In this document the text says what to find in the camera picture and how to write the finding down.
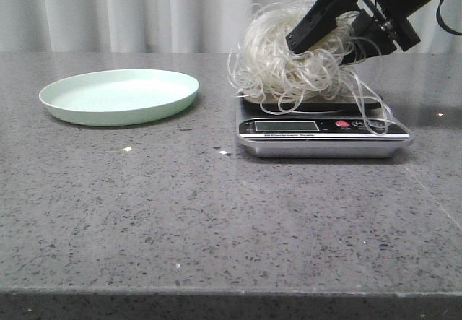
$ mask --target speckled stone surface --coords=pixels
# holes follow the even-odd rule
[[[360,65],[415,135],[384,160],[248,155],[226,63],[0,53],[0,319],[460,319],[462,56]],[[199,95],[126,128],[38,100],[125,68],[190,74]]]

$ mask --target digital kitchen scale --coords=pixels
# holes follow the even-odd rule
[[[304,113],[272,115],[263,112],[258,103],[236,98],[236,129],[239,143],[250,154],[259,157],[389,157],[397,149],[409,146],[413,136],[393,119],[387,133],[370,133],[354,101],[314,101],[301,105]],[[370,125],[380,133],[384,120],[373,118],[379,103],[366,103]],[[265,108],[275,109],[274,105]]]

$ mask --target plastic plate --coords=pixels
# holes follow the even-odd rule
[[[199,82],[158,69],[116,69],[61,79],[40,101],[58,119],[90,126],[125,126],[172,116],[192,104]]]

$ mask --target noodles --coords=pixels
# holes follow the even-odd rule
[[[358,105],[366,128],[379,134],[371,129],[365,110],[365,99],[373,99],[382,105],[386,124],[380,134],[386,133],[392,118],[389,107],[359,79],[353,65],[341,64],[355,47],[351,22],[356,12],[341,15],[337,28],[308,51],[297,55],[289,50],[285,36],[313,4],[313,0],[297,0],[288,5],[272,4],[255,13],[237,51],[230,53],[230,83],[239,96],[259,103],[261,110],[273,115],[302,113],[297,109],[311,98],[350,97]],[[277,102],[278,111],[264,107],[268,99]]]

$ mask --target white curtain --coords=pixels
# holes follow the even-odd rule
[[[227,53],[252,5],[289,0],[0,0],[0,51]],[[443,16],[462,30],[462,0]],[[418,53],[462,52],[462,38],[437,25],[437,0],[410,20]]]

